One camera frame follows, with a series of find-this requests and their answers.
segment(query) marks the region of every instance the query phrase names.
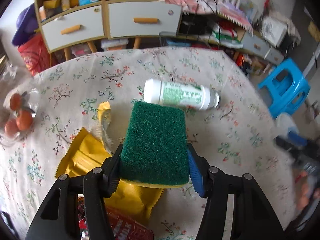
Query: yellow container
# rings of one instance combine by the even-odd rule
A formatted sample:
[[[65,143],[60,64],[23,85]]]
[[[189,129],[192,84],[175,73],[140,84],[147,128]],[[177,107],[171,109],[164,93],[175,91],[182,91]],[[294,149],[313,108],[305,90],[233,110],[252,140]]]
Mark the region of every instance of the yellow container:
[[[46,9],[54,9],[60,5],[60,0],[47,0],[43,2]]]
[[[62,11],[70,9],[70,0],[61,0]]]
[[[70,0],[70,7],[76,7],[79,6],[79,0]]]

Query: floral tablecloth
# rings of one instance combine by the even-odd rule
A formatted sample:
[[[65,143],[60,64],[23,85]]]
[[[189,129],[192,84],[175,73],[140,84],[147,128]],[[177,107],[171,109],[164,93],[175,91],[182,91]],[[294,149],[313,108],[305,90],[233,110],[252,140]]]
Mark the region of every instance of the floral tablecloth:
[[[234,62],[224,52],[205,49],[129,49],[79,57],[35,76],[41,101],[32,130],[14,146],[0,146],[0,203],[21,239],[74,136],[83,126],[97,132],[99,103],[110,101],[115,150],[149,78],[201,84],[221,93],[219,109],[185,109],[188,142],[227,174],[251,173],[282,226],[289,224],[295,212],[290,161],[273,146],[268,109]],[[194,239],[205,203],[191,182],[166,190],[148,225],[155,239]],[[232,225],[231,200],[229,204],[225,239]]]

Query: black cable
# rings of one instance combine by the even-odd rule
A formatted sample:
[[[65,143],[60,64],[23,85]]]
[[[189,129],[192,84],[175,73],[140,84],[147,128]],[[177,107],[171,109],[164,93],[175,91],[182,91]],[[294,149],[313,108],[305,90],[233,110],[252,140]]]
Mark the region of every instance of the black cable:
[[[218,4],[217,4],[217,0],[214,0],[214,2],[216,3],[216,18],[217,18],[217,24],[219,26],[219,28],[218,28],[218,30],[219,30],[218,49],[219,49],[219,45],[220,45],[220,25],[219,25],[219,20],[218,20]]]
[[[189,33],[189,30],[190,30],[190,27],[191,25],[193,24],[193,21],[195,20],[196,16],[197,16],[197,12],[198,12],[198,9],[199,9],[199,1],[197,1],[197,8],[196,8],[196,13],[195,15],[193,16],[192,20],[191,20],[191,23],[189,24],[189,27],[188,27],[188,30],[187,30],[187,33],[186,33],[186,37],[184,39],[184,46],[186,46],[186,43],[187,43],[187,37],[188,37],[188,33]]]
[[[211,34],[212,34],[212,31],[211,31],[210,34],[209,34],[208,44],[207,44],[207,46],[208,46],[210,49],[211,49],[211,46],[209,45],[209,41],[210,41]]]
[[[220,25],[219,25],[218,15],[217,15],[217,11],[218,11],[217,1],[214,0],[214,2],[216,3],[216,6],[217,6],[216,12],[212,9],[212,7],[211,7],[205,0],[202,0],[202,1],[204,1],[204,2],[207,4],[207,6],[209,6],[209,8],[212,10],[213,14],[215,14],[215,16],[216,16],[216,18],[217,18],[217,23],[218,23],[218,26],[219,26],[219,39],[218,39],[218,49],[219,49],[219,47],[220,47]]]
[[[203,27],[203,28],[201,29],[201,31],[199,32],[198,38],[197,38],[197,41],[198,41],[198,42],[199,42],[199,39],[200,39],[201,32],[202,32],[206,27],[207,27],[207,25],[206,25],[205,27]]]

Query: orange packaging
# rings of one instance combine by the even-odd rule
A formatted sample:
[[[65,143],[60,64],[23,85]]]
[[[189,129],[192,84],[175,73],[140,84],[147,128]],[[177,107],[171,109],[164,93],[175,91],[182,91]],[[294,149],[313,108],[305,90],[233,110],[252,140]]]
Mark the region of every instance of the orange packaging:
[[[106,207],[115,240],[153,240],[153,232],[118,210]],[[82,240],[89,240],[84,215],[84,199],[78,198],[79,228]]]

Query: orange fruit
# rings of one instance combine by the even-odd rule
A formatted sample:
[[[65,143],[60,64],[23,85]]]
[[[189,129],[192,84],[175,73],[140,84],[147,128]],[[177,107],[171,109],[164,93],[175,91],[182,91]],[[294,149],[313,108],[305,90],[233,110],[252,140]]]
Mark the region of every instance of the orange fruit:
[[[16,111],[20,109],[22,104],[22,97],[20,94],[15,93],[10,98],[10,109]]]
[[[308,194],[308,191],[309,191],[309,185],[307,182],[305,182],[304,184],[302,184],[301,186],[301,194],[302,196],[305,196]]]
[[[20,110],[19,111],[19,116],[16,118],[17,121],[17,126],[20,131],[25,131],[30,128],[32,125],[32,115],[30,112],[25,111],[25,110]]]
[[[9,119],[4,126],[4,132],[8,137],[13,137],[19,131],[15,119]]]
[[[302,210],[309,204],[309,199],[307,196],[302,196],[297,203],[297,209]]]

